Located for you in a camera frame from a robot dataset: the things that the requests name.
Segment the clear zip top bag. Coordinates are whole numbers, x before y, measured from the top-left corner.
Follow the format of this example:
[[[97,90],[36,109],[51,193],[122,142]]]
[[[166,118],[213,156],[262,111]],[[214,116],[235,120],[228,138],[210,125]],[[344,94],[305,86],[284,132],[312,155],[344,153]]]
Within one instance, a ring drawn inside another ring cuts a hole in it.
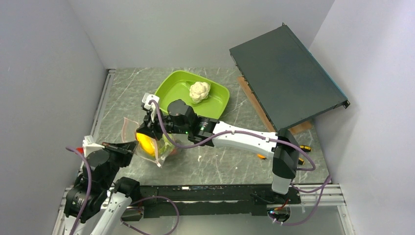
[[[150,138],[144,134],[137,133],[139,123],[124,117],[124,123],[121,130],[121,139],[123,142],[138,141],[138,147],[135,150],[135,155],[150,161],[162,167],[165,160],[177,155],[180,149],[173,145],[166,137],[162,135],[160,140]]]

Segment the green toy celery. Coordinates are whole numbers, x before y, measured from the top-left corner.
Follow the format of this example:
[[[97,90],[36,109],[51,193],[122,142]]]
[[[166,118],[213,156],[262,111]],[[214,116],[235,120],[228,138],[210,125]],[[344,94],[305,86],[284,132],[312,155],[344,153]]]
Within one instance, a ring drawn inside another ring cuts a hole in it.
[[[168,140],[166,135],[163,135],[162,138],[157,141],[157,149],[159,156],[169,156],[169,154],[172,152],[174,148],[176,148],[176,146]]]

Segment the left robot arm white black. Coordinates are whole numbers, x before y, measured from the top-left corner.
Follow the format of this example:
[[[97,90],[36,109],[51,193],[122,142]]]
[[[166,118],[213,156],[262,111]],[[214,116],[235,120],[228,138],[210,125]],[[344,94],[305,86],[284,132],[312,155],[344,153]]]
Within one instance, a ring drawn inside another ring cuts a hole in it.
[[[82,152],[67,148],[84,164],[66,194],[66,235],[109,235],[126,209],[140,201],[138,181],[127,177],[115,180],[118,171],[131,163],[138,146],[138,141],[97,144],[86,136]]]

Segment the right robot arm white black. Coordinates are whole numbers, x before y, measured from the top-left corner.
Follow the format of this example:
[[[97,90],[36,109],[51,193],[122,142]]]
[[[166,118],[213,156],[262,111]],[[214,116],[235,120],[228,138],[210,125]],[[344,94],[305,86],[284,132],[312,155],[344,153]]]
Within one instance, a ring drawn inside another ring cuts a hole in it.
[[[146,116],[137,133],[156,140],[166,137],[174,146],[182,149],[198,146],[232,147],[272,158],[270,198],[275,203],[282,203],[288,198],[290,183],[296,176],[300,149],[292,136],[253,131],[199,116],[181,99],[171,102],[167,114],[163,114],[158,100],[152,94],[146,94],[142,99],[141,106]]]

